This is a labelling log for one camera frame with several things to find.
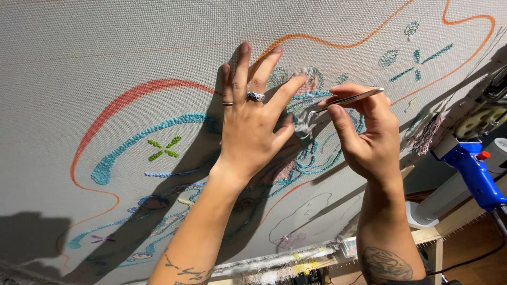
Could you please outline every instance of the hand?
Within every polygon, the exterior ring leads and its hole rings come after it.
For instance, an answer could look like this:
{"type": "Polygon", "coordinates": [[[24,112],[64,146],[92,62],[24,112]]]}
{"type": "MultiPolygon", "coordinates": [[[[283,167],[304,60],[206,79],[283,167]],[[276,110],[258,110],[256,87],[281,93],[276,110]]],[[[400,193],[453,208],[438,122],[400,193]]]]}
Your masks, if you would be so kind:
{"type": "MultiPolygon", "coordinates": [[[[330,89],[335,96],[319,105],[372,89],[352,83],[338,85],[330,89]]],[[[391,100],[383,92],[347,105],[365,116],[366,132],[359,135],[343,107],[331,105],[328,108],[350,168],[369,183],[383,188],[399,183],[401,179],[400,133],[398,120],[389,110],[390,105],[391,100]]]]}
{"type": "MultiPolygon", "coordinates": [[[[305,76],[297,76],[281,86],[268,103],[246,98],[248,67],[251,45],[240,45],[236,74],[232,78],[228,64],[222,65],[224,127],[222,150],[210,171],[211,177],[222,177],[227,183],[238,183],[241,189],[275,156],[294,132],[292,116],[287,116],[282,127],[273,133],[283,109],[306,82],[305,76]]],[[[262,60],[250,82],[249,90],[264,94],[269,76],[282,56],[282,47],[275,47],[262,60]]]]}

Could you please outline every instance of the tufting canvas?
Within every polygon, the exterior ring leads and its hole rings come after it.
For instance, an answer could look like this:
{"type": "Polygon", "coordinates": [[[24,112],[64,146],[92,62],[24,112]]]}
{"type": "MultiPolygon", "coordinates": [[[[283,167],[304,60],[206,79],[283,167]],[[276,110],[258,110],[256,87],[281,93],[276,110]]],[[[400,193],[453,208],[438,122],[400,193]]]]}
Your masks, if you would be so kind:
{"type": "MultiPolygon", "coordinates": [[[[441,102],[507,63],[506,26],[493,0],[2,1],[0,259],[67,282],[148,278],[218,157],[216,77],[244,40],[252,65],[284,48],[268,97],[309,75],[289,113],[337,84],[384,87],[405,158],[441,102]]],[[[220,264],[331,240],[360,211],[366,181],[332,124],[313,134],[245,188],[220,264]]]]}

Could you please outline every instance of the silver ring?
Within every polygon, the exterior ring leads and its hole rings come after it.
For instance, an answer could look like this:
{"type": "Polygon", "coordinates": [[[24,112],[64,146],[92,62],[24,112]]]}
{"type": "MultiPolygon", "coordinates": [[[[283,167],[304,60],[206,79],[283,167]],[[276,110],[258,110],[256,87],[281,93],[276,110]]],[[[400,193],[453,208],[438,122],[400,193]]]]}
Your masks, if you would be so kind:
{"type": "Polygon", "coordinates": [[[250,98],[252,101],[264,101],[264,99],[266,99],[266,97],[262,94],[258,94],[258,93],[255,93],[255,92],[252,92],[252,91],[248,91],[246,93],[246,98],[250,98]]]}

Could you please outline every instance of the wooden floor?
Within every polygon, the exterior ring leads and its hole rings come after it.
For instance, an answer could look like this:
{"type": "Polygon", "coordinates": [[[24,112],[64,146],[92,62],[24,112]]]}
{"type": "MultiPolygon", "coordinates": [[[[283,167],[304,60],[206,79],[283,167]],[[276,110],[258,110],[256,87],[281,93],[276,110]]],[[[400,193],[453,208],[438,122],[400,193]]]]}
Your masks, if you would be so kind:
{"type": "MultiPolygon", "coordinates": [[[[464,227],[444,241],[443,266],[447,268],[457,263],[482,255],[501,243],[501,235],[489,217],[464,227]]],[[[351,266],[333,266],[330,276],[333,285],[366,285],[358,264],[351,266]]],[[[507,285],[507,247],[472,264],[452,269],[445,276],[456,279],[463,285],[507,285]]]]}

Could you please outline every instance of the red button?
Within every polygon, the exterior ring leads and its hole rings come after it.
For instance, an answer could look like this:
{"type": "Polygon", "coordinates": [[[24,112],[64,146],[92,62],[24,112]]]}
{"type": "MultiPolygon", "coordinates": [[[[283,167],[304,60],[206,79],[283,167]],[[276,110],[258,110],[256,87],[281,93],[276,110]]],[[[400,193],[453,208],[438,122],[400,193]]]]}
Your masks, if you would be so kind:
{"type": "Polygon", "coordinates": [[[476,155],[477,160],[485,160],[486,158],[490,157],[491,155],[488,152],[481,152],[476,155]]]}

